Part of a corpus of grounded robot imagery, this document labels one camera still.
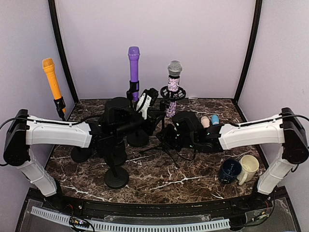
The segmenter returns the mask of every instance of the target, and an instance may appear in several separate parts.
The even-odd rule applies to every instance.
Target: slotted metal strip
[[[70,217],[47,209],[32,207],[31,214],[65,226],[69,225]],[[230,228],[229,219],[180,225],[129,225],[101,222],[92,219],[91,224],[97,232],[208,232]]]

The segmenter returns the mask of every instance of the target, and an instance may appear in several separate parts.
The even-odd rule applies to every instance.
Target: white mug
[[[240,160],[241,164],[241,173],[237,176],[237,180],[239,180],[239,185],[243,185],[243,183],[251,180],[259,169],[259,161],[256,157],[251,155],[245,155]]]

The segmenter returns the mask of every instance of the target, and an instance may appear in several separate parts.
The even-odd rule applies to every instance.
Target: blue cup
[[[219,170],[219,181],[225,185],[230,184],[240,173],[241,164],[235,159],[227,159],[223,162]]]

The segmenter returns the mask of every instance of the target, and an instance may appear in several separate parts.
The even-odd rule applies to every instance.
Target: mug handle
[[[243,185],[243,183],[245,183],[246,179],[248,177],[248,173],[245,173],[242,177],[242,179],[239,181],[239,185]]]

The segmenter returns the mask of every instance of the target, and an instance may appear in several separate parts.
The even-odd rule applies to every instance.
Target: brown marble surface
[[[75,107],[70,120],[77,121],[104,111],[106,100],[83,100]],[[217,114],[221,123],[241,122],[231,100],[224,99],[184,99],[178,102],[178,111],[191,110],[198,117]],[[104,184],[104,173],[108,166],[104,159],[94,154],[84,163],[75,163],[70,158],[72,147],[57,145],[47,164],[47,171],[61,184],[67,196],[117,203],[193,203],[227,199],[248,195],[254,182],[265,171],[265,167],[253,146],[234,148],[217,154],[197,154],[194,161],[173,157],[179,165],[162,151],[150,151],[143,155],[140,150],[158,144],[155,136],[149,145],[134,148],[126,144],[128,160],[123,167],[129,172],[130,181],[122,189],[113,190]],[[222,185],[217,173],[221,163],[228,158],[240,159],[243,155],[253,155],[260,162],[260,169],[253,180],[239,186],[236,182]],[[182,150],[181,155],[192,156],[191,150]]]

